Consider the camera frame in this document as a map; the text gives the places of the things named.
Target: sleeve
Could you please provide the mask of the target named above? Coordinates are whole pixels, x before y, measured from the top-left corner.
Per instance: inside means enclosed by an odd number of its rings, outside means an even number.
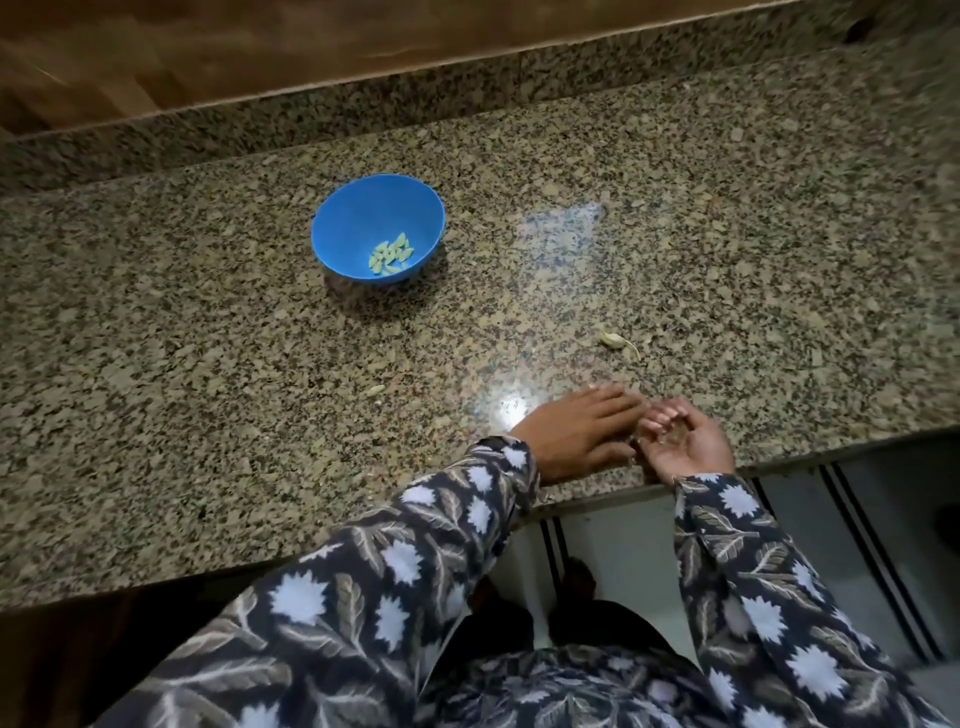
[[[853,628],[743,480],[702,474],[674,492],[690,631],[733,725],[949,726]]]
[[[257,580],[94,725],[410,725],[539,482],[524,444],[482,440]]]

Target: finger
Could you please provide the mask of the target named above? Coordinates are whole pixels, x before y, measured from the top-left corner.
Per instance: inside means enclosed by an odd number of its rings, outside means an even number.
[[[667,402],[680,413],[681,417],[686,417],[690,413],[686,400],[684,400],[683,397],[671,397]]]
[[[599,387],[596,384],[588,384],[586,387],[581,387],[578,390],[569,392],[564,397],[565,400],[578,400],[580,397],[586,397],[597,391]]]
[[[592,404],[589,413],[600,420],[610,415],[615,415],[617,412],[623,412],[624,410],[641,406],[642,404],[644,404],[643,397],[640,395],[624,394]]]
[[[673,407],[667,406],[663,401],[658,401],[650,406],[644,417],[660,423],[664,427],[669,427],[680,417],[680,413]]]
[[[710,418],[701,412],[699,409],[690,404],[689,401],[685,400],[683,397],[677,397],[677,402],[684,409],[684,419],[689,425],[690,429],[696,429],[697,427],[703,427],[708,425]]]
[[[644,404],[638,404],[630,409],[617,412],[615,415],[597,420],[596,437],[599,440],[609,440],[623,432],[633,432],[636,429],[636,424],[646,411],[647,408]]]
[[[603,401],[603,400],[612,400],[614,397],[619,397],[624,392],[622,384],[610,384],[606,387],[597,387],[592,392],[588,394],[588,399],[590,401]]]
[[[655,440],[666,431],[663,425],[654,422],[649,417],[641,418],[638,427],[640,430],[652,435]]]
[[[598,445],[587,455],[587,462],[594,472],[630,465],[636,452],[627,443],[608,442]]]

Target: dark patterned shirt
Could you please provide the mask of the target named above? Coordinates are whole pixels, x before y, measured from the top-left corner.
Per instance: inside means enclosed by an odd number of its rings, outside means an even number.
[[[96,726],[948,726],[729,474],[676,488],[703,672],[656,651],[568,645],[431,677],[539,481],[525,445],[481,441],[258,580]]]

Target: blue bowl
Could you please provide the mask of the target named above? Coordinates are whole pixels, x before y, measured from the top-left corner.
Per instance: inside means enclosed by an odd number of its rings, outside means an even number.
[[[324,200],[310,238],[317,259],[334,273],[373,285],[413,276],[444,232],[444,203],[428,184],[405,175],[371,175],[345,184]],[[373,249],[405,233],[413,248],[407,268],[389,276],[370,269]]]

